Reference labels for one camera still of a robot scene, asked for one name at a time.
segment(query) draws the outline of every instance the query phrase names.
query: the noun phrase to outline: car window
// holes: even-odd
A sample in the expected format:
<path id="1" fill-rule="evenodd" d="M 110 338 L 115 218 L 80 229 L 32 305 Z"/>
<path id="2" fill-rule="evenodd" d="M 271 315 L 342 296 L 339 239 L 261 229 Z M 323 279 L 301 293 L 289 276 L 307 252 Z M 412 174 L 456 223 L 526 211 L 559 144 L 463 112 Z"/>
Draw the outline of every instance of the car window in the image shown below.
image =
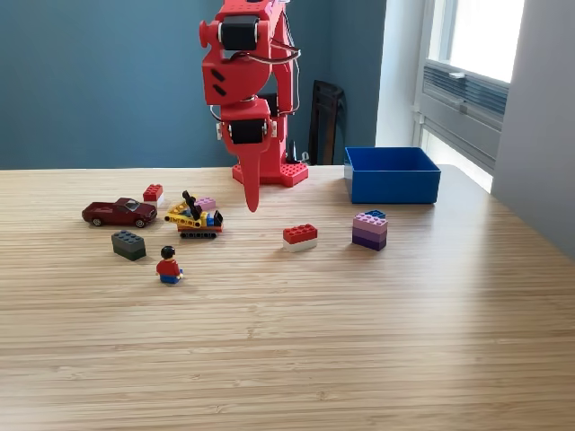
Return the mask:
<path id="1" fill-rule="evenodd" d="M 136 202 L 134 199 L 130 199 L 128 202 L 126 202 L 125 206 L 130 211 L 136 211 L 137 208 L 140 206 L 140 204 L 139 202 Z"/>

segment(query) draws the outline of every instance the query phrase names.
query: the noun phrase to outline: window blind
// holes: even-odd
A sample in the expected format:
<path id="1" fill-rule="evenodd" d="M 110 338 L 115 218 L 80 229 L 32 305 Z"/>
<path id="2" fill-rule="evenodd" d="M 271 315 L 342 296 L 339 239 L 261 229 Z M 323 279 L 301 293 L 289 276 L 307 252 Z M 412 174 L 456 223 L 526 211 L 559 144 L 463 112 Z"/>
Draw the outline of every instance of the window blind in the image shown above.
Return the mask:
<path id="1" fill-rule="evenodd" d="M 428 60 L 423 67 L 423 92 L 426 88 L 439 89 L 471 106 L 503 117 L 509 86 L 489 78 L 480 77 L 452 66 Z"/>

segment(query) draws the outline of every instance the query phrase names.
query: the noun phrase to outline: window frame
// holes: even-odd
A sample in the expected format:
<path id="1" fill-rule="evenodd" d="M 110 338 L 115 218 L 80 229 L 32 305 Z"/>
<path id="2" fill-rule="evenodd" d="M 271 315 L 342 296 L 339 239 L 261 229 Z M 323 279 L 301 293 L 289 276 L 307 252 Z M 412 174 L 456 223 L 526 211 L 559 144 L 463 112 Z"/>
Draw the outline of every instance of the window frame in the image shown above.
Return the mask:
<path id="1" fill-rule="evenodd" d="M 458 0 L 426 0 L 413 104 L 415 127 L 412 145 L 422 146 L 422 132 L 426 128 L 445 139 L 448 145 L 479 164 L 485 171 L 493 172 L 499 151 L 503 116 L 477 107 L 450 92 L 426 83 L 424 79 L 424 68 L 430 66 L 449 74 L 472 77 L 474 81 L 486 86 L 509 91 L 508 83 L 447 63 L 453 45 L 457 7 Z M 433 27 L 435 13 L 442 13 L 443 20 L 436 29 Z M 442 61 L 429 59 L 435 56 Z"/>

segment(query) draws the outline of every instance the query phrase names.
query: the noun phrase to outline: red robot arm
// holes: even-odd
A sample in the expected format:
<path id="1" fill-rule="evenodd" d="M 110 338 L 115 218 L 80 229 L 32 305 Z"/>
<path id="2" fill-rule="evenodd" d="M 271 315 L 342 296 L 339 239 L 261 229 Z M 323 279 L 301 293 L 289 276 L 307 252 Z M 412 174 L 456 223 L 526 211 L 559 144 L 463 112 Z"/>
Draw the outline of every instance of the red robot arm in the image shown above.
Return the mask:
<path id="1" fill-rule="evenodd" d="M 204 92 L 216 117 L 218 137 L 238 157 L 234 178 L 243 183 L 251 211 L 260 200 L 260 183 L 293 187 L 307 178 L 307 167 L 286 158 L 288 115 L 295 112 L 293 46 L 285 8 L 288 0 L 224 0 L 216 19 L 199 26 Z M 234 51 L 231 57 L 226 51 Z M 278 94 L 261 95 L 271 74 Z"/>

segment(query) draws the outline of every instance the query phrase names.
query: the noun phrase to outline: white lego brick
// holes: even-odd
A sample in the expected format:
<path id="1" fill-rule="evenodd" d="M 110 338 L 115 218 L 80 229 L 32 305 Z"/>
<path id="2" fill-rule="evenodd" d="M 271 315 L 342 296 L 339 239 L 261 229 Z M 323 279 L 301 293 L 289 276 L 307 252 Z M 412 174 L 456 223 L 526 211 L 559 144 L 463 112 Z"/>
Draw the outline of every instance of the white lego brick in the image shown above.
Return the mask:
<path id="1" fill-rule="evenodd" d="M 296 244 L 290 244 L 289 242 L 284 240 L 284 249 L 286 249 L 290 253 L 297 253 L 298 251 L 312 249 L 316 245 L 317 245 L 317 238 L 313 238 L 312 240 L 298 242 Z"/>

